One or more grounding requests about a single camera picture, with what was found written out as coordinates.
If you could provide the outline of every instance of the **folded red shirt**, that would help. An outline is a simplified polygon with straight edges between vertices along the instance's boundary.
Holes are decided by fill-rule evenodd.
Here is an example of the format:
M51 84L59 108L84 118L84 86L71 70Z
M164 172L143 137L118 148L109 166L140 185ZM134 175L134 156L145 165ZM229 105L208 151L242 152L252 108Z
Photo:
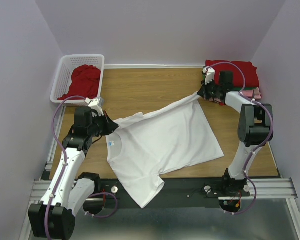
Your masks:
M220 62L229 62L223 60L206 60L205 65L211 66L213 64L217 64ZM246 61L231 61L234 65L239 67L244 74L245 77L245 86L248 88L257 88L259 87L259 79L257 75L257 68L253 66L251 62ZM214 81L216 84L219 84L219 75L221 71L231 71L233 72L233 85L235 87L242 88L244 86L244 79L240 73L240 71L230 64L220 64L212 67L215 70Z
M99 90L100 76L101 71L95 66L82 65L77 67L71 75L72 83L69 87L69 92L59 97L58 100L65 100L68 97L76 95L89 99L96 98Z

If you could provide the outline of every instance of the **wooden tabletop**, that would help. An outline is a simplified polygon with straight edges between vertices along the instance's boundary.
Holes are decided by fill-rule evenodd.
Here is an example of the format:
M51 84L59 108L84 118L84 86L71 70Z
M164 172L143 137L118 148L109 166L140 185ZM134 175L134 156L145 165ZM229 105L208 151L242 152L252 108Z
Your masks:
M101 96L105 100L103 110L112 120L126 118L136 113L144 114L160 110L200 89L201 68L164 69L106 69L103 75ZM228 106L199 99L199 103L221 146L224 157L185 167L162 175L163 178L204 178L221 177L232 163L239 139L237 128L239 113ZM62 141L74 124L75 107L67 107L59 139ZM106 138L92 145L77 176L83 172L97 173L103 179L116 175L107 162ZM61 149L56 149L50 178L58 167ZM255 158L249 171L250 176L277 176L275 162L270 148L266 145Z

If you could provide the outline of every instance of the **white basket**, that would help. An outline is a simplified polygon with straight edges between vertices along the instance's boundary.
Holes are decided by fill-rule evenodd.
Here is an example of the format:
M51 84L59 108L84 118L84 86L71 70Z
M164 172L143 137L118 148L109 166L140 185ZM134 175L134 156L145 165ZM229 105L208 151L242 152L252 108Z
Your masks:
M101 70L100 83L97 97L100 97L102 80L104 76L105 57L101 54L75 54L66 55L61 58L57 73L54 79L50 100L53 103L59 104L62 100L58 98L67 94L72 83L71 75L73 71L82 65L93 65ZM65 102L68 105L86 106L84 100L69 100Z

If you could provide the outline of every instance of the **metal frame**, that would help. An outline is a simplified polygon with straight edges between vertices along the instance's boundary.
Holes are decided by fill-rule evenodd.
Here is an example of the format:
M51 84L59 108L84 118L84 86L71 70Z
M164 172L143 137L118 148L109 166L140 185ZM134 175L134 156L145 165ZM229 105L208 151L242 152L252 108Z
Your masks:
M63 118L65 115L66 107L64 106L61 110L61 114L58 117L57 125L55 128L56 135L59 136ZM57 142L53 139L51 143L51 148L49 155L46 161L45 172L48 173L52 169L52 164L55 157L55 152L57 148ZM296 198L297 193L294 188L293 182L291 179L282 179L282 178L254 178L253 182L255 183L258 195L257 199L286 199L289 212L291 214L294 227L296 229L298 238L300 239L300 211L298 209ZM50 180L36 180L33 183L32 192L29 199L29 205L37 204L40 199L44 196L47 189L51 184ZM254 189L251 183L248 183L250 187L250 196L243 197L244 199L252 199L254 197ZM228 200L227 197L220 197L219 200ZM32 236L31 224L28 218L28 211L25 214L23 221L23 226L21 229L19 240L29 240Z

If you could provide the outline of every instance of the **light purple wall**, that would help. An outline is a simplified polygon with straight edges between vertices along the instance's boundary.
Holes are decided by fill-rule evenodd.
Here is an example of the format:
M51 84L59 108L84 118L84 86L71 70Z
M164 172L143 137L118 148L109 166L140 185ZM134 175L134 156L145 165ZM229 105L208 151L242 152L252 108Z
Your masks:
M286 1L252 62L264 102L273 105L273 153L282 175L292 177L300 207L300 0Z
M285 0L36 0L62 52L106 64L251 60Z
M61 56L34 0L0 1L0 240L19 239L33 181L44 169Z

